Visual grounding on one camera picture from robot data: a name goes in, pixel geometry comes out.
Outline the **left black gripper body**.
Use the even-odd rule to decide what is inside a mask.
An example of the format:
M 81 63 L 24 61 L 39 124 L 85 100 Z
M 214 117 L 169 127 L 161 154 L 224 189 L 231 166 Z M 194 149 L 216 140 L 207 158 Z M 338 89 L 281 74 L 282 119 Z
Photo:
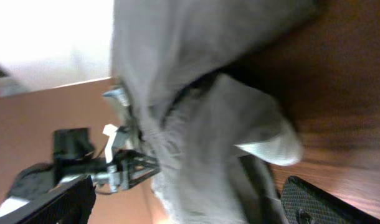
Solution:
M 107 164 L 110 190 L 130 190 L 160 170 L 156 158 L 134 150 L 120 150 Z

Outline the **grey cargo shorts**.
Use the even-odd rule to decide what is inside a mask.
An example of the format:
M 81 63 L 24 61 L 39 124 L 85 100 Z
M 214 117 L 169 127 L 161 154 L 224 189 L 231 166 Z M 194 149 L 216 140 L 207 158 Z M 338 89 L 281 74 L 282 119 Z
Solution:
M 300 162 L 301 142 L 277 101 L 226 66 L 317 12 L 311 0 L 115 1 L 112 74 L 172 222 L 285 223 L 267 166 Z

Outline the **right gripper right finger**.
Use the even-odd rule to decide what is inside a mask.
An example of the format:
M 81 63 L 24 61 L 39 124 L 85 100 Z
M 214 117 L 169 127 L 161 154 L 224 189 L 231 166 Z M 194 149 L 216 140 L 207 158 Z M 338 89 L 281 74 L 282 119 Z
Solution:
M 280 200 L 292 224 L 380 224 L 380 219 L 297 176 L 285 181 Z

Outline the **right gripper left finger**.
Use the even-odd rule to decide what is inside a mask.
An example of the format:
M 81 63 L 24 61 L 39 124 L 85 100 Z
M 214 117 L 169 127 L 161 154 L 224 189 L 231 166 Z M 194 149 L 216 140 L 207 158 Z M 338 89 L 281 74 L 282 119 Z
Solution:
M 91 177 L 83 175 L 0 217 L 0 224 L 87 224 L 95 201 Z

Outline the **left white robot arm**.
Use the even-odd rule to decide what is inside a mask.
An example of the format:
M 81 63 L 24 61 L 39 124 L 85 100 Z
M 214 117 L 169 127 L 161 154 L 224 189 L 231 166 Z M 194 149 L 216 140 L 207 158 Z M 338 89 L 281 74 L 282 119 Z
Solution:
M 104 150 L 97 152 L 89 128 L 58 129 L 53 133 L 52 163 L 38 163 L 21 171 L 0 205 L 0 218 L 50 192 L 60 184 L 86 175 L 108 195 L 130 190 L 160 172 L 156 158 L 126 149 L 130 138 L 123 128 L 106 131 Z

